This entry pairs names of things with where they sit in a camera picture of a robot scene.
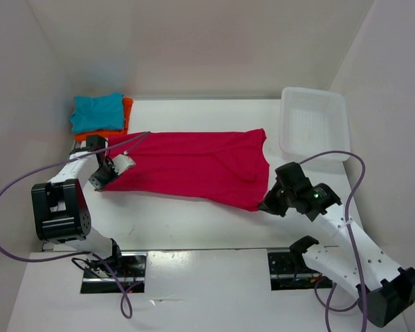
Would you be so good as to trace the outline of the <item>pink t shirt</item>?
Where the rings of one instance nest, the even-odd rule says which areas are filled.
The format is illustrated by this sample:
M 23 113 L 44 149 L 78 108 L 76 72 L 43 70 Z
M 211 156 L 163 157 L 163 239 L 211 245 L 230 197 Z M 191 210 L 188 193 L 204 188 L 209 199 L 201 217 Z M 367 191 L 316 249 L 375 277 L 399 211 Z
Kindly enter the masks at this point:
M 269 181 L 263 129 L 229 132 L 161 132 L 113 136 L 110 157 L 127 152 L 135 166 L 107 192 L 152 192 L 206 199 L 256 212 Z

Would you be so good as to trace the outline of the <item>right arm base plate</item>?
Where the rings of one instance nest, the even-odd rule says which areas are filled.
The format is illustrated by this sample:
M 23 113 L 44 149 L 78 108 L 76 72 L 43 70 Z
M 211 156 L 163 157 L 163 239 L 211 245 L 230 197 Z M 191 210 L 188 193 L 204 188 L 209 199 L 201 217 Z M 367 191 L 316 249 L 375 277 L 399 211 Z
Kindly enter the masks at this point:
M 312 289 L 322 278 L 322 274 L 307 267 L 299 255 L 287 250 L 269 250 L 267 258 L 272 291 Z

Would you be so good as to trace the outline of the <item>teal t shirt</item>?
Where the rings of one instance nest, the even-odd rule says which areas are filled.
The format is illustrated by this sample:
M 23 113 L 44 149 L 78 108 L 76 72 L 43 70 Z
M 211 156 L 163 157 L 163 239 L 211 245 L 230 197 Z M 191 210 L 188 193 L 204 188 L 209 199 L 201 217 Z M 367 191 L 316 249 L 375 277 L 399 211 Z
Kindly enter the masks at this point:
M 123 129 L 123 94 L 111 93 L 100 97 L 76 95 L 70 122 L 74 134 Z

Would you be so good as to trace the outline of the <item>orange t shirt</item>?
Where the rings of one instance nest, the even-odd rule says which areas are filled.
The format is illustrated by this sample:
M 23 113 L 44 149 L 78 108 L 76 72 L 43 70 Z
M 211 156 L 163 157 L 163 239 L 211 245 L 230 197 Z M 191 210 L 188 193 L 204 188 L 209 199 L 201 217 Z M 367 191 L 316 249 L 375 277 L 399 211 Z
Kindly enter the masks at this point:
M 121 93 L 100 97 L 75 96 L 75 107 L 70 116 L 72 133 L 78 142 L 88 136 L 100 135 L 104 138 L 127 133 L 133 99 Z

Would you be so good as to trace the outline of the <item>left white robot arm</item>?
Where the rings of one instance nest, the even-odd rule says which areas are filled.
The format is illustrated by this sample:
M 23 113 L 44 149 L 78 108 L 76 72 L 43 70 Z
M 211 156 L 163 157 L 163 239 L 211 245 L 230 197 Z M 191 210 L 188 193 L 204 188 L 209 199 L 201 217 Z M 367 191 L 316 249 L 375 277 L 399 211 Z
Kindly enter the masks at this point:
M 87 183 L 101 192 L 118 176 L 113 161 L 100 151 L 106 145 L 102 136 L 88 137 L 84 147 L 71 151 L 69 163 L 56 176 L 33 185 L 31 197 L 39 239 L 87 252 L 91 269 L 113 277 L 122 272 L 124 259 L 116 241 L 92 227 L 83 193 Z

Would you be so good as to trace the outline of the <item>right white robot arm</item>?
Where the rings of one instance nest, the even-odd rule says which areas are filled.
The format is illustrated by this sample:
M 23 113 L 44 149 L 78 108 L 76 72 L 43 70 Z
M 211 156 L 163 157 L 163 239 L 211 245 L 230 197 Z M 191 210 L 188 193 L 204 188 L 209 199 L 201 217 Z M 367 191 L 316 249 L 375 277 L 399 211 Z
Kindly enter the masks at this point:
M 384 327 L 415 302 L 415 269 L 389 257 L 345 212 L 340 197 L 326 184 L 313 185 L 299 163 L 275 170 L 276 182 L 259 209 L 284 217 L 294 209 L 336 243 L 325 248 L 310 235 L 289 247 L 297 272 L 322 273 L 355 299 L 367 320 Z

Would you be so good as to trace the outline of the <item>white plastic basket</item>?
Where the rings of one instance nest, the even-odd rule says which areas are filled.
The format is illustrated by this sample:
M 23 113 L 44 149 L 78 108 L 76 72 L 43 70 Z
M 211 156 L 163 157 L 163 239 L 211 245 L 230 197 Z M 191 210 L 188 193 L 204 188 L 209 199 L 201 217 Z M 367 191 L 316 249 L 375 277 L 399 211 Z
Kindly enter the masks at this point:
M 294 161 L 326 151 L 349 151 L 349 123 L 344 97 L 317 89 L 283 89 L 279 147 L 285 159 Z

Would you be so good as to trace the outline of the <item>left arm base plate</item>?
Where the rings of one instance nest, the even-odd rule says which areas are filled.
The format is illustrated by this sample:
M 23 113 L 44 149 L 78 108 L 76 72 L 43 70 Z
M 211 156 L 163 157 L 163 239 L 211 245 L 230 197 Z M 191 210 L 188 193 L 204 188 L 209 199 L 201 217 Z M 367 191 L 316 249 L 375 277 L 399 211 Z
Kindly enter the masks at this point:
M 124 253 L 118 262 L 109 259 L 110 265 L 121 286 L 127 293 L 144 293 L 146 275 L 146 253 Z M 95 257 L 92 260 L 75 259 L 75 264 L 83 272 L 81 294 L 121 293 L 116 279 L 109 269 Z

